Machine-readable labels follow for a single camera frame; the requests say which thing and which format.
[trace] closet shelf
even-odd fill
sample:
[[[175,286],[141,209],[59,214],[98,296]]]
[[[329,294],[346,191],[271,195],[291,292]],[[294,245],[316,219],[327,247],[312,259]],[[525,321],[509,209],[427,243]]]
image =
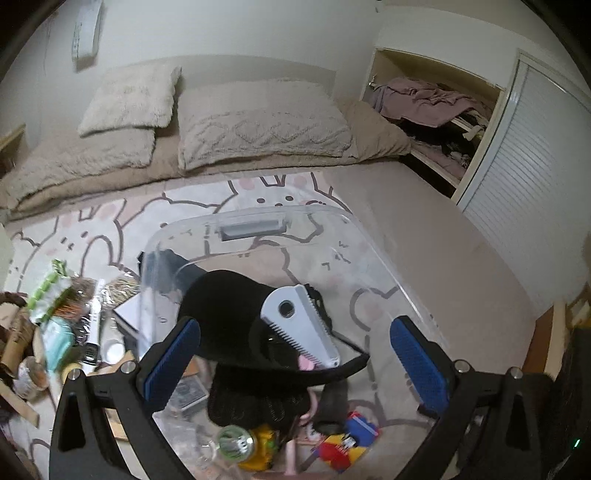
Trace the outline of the closet shelf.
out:
[[[420,153],[418,150],[415,150],[413,148],[410,154],[417,160],[423,162],[427,167],[435,171],[440,177],[444,178],[454,188],[458,188],[458,186],[460,185],[460,181],[457,178],[455,178],[452,174],[450,174],[443,167],[435,163],[433,160]]]
[[[473,125],[470,125],[468,122],[466,122],[465,120],[455,117],[451,120],[451,122],[454,125],[459,126],[461,129],[464,129],[466,132],[469,132],[470,130],[472,130]],[[484,131],[481,130],[476,134],[476,137],[479,138],[480,140],[482,140],[482,135],[484,134]]]

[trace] white louvered door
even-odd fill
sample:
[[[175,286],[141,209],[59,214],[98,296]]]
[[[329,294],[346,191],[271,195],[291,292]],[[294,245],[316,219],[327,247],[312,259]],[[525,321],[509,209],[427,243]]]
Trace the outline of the white louvered door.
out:
[[[589,279],[591,102],[521,56],[510,97],[458,203],[529,294],[537,314]]]

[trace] black fabric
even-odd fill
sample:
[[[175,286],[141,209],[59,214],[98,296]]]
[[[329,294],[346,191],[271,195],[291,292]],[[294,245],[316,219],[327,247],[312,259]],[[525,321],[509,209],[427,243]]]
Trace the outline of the black fabric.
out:
[[[306,387],[269,383],[255,370],[227,365],[217,366],[207,401],[207,415],[220,427],[267,424],[284,433],[309,409]]]
[[[360,355],[344,365],[324,370],[300,371],[294,362],[279,365],[269,354],[269,338],[275,338],[274,342],[284,349],[291,347],[277,339],[273,329],[259,317],[263,302],[273,290],[228,270],[214,270],[199,277],[188,289],[178,311],[179,319],[188,316],[199,322],[201,343],[196,355],[218,364],[255,369],[265,382],[299,387],[342,380],[366,367],[369,355],[335,333],[333,336]]]
[[[349,385],[347,380],[326,384],[318,403],[318,411],[312,419],[314,430],[326,436],[344,433],[348,415]]]
[[[199,322],[196,355],[217,362],[207,400],[212,422],[245,429],[267,424],[286,433],[310,409],[307,387],[344,380],[366,367],[369,355],[332,332],[321,295],[307,288],[328,330],[359,356],[337,368],[300,371],[299,353],[259,316],[274,288],[228,270],[205,273],[189,287],[178,318]]]

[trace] small container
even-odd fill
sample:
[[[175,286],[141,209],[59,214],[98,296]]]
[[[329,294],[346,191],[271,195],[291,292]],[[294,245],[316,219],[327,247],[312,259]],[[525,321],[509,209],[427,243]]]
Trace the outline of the small container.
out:
[[[32,400],[49,386],[47,372],[34,356],[28,356],[18,366],[18,378],[12,386],[19,397]]]
[[[236,425],[222,428],[216,440],[219,452],[230,463],[246,462],[256,451],[256,438],[248,430]]]
[[[100,344],[100,359],[109,365],[116,365],[124,355],[125,346],[117,338],[109,338]]]

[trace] folded clothes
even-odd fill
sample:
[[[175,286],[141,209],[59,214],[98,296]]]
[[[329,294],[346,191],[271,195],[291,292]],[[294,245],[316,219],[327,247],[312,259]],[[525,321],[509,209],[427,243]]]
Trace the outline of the folded clothes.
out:
[[[405,118],[419,125],[440,127],[466,110],[474,109],[484,117],[491,112],[469,95],[443,90],[434,83],[397,77],[374,91],[374,110],[393,120]]]
[[[417,140],[412,140],[412,143],[414,149],[425,155],[430,160],[433,160],[446,172],[458,180],[461,180],[466,174],[466,169],[458,161],[443,154],[440,146],[430,145]]]

